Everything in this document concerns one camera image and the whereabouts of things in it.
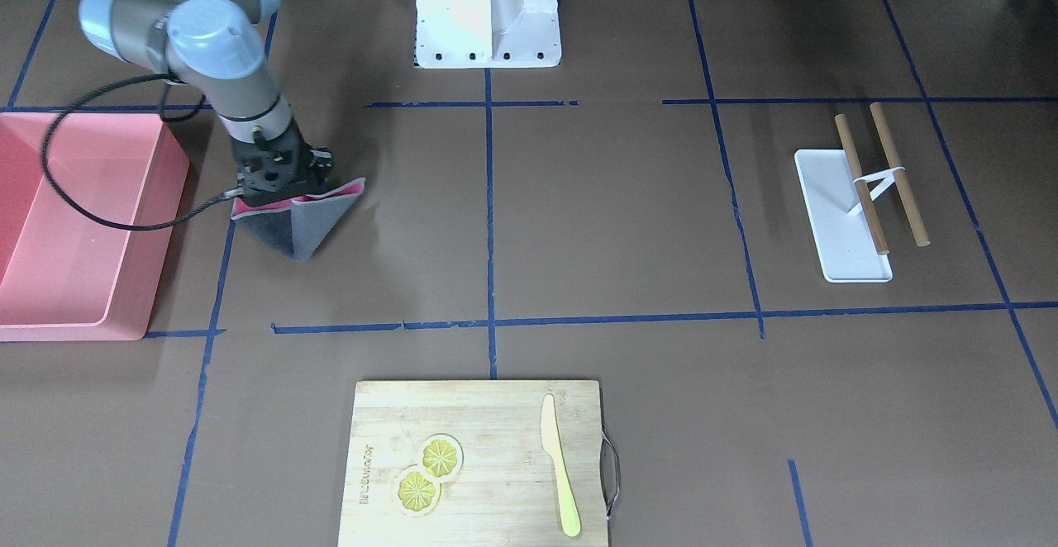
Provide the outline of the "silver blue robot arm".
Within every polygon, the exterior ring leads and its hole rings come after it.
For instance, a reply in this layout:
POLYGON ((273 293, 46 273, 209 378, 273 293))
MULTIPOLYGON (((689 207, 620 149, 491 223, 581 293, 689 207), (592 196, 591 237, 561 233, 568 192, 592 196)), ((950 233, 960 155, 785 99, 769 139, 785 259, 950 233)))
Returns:
POLYGON ((281 0, 83 0, 87 39, 170 83, 191 85, 231 138, 241 199, 262 206, 328 189, 329 150, 302 136, 257 30, 281 0))

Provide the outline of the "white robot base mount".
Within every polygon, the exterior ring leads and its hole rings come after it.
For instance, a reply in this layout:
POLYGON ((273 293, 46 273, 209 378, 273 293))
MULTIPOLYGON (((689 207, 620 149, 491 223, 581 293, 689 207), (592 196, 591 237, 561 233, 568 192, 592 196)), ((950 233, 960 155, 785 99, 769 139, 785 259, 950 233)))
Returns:
POLYGON ((559 0, 415 0, 420 69, 536 69, 562 60, 559 0))

